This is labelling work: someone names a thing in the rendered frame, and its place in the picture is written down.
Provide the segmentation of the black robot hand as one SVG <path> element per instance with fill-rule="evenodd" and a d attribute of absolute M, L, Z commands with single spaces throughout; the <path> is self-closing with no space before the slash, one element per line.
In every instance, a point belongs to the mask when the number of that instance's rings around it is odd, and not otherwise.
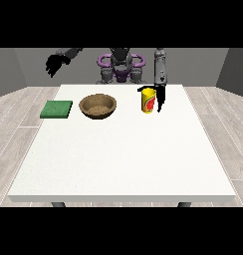
<path fill-rule="evenodd" d="M 51 76 L 59 71 L 63 64 L 69 65 L 71 60 L 63 55 L 51 55 L 46 62 L 46 71 Z"/>
<path fill-rule="evenodd" d="M 155 104 L 157 104 L 157 111 L 160 112 L 162 105 L 164 104 L 165 101 L 165 86 L 142 86 L 138 89 L 139 92 L 141 92 L 143 89 L 146 88 L 151 88 L 156 90 L 156 97 L 155 97 Z"/>

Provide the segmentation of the brown wooden bowl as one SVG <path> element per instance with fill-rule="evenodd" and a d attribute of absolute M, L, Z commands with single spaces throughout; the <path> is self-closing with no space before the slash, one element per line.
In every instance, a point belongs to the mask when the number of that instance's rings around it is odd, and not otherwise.
<path fill-rule="evenodd" d="M 105 94 L 86 96 L 79 103 L 81 112 L 92 120 L 103 120 L 109 117 L 116 107 L 116 99 Z"/>

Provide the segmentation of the green square pad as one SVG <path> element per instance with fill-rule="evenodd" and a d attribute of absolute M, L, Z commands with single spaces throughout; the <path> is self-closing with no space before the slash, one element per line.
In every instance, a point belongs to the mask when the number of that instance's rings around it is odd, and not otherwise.
<path fill-rule="evenodd" d="M 69 116 L 72 101 L 47 101 L 40 113 L 41 119 L 66 119 Z"/>

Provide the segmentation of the yellow cup with melon print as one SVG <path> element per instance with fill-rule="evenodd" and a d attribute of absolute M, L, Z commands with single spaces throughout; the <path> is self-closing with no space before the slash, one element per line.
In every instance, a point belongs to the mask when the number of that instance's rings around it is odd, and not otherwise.
<path fill-rule="evenodd" d="M 156 97 L 156 90 L 146 88 L 141 91 L 141 110 L 145 114 L 151 114 Z"/>

